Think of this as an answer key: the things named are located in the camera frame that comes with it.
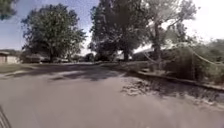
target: bush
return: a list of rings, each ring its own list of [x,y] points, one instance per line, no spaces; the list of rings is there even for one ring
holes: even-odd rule
[[[197,51],[197,54],[211,62],[216,60],[216,55],[211,52],[209,47],[198,46],[194,48],[194,51]],[[190,52],[186,47],[176,49],[170,56],[174,59],[164,66],[168,76],[199,82],[224,83],[224,66],[222,64],[206,62]]]

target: tree trunk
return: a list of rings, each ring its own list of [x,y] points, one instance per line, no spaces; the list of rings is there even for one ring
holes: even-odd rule
[[[50,55],[50,63],[53,63],[54,62],[54,56],[51,54]]]
[[[159,43],[157,43],[155,46],[154,46],[154,53],[155,53],[155,59],[156,59],[156,62],[157,62],[157,70],[160,70],[162,68],[161,66],[161,46]]]
[[[128,61],[129,60],[129,51],[127,49],[125,49],[123,51],[124,54],[124,61]]]
[[[155,23],[154,53],[157,62],[157,70],[161,70],[161,42],[159,33],[159,23]]]

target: roof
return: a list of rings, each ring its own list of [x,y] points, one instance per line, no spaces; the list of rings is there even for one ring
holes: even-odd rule
[[[1,55],[9,55],[8,52],[0,52]]]

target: road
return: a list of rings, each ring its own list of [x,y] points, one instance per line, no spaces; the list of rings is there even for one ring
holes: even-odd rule
[[[12,128],[223,128],[224,111],[186,99],[121,93],[136,78],[93,65],[57,65],[0,79]]]

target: sky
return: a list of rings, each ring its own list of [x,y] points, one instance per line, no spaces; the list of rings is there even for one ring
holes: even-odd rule
[[[196,34],[205,41],[210,39],[224,39],[224,12],[223,0],[193,0],[197,7],[200,7],[196,14],[196,20],[187,21],[185,24],[188,27],[190,35]],[[19,0],[15,5],[17,14],[10,20],[0,21],[0,49],[21,49],[25,40],[23,38],[21,19],[25,18],[30,10],[40,8],[46,4],[62,3],[67,5],[69,9],[74,9],[79,18],[79,27],[87,32],[88,38],[84,42],[82,55],[87,54],[87,45],[91,41],[90,9],[98,4],[99,0]]]

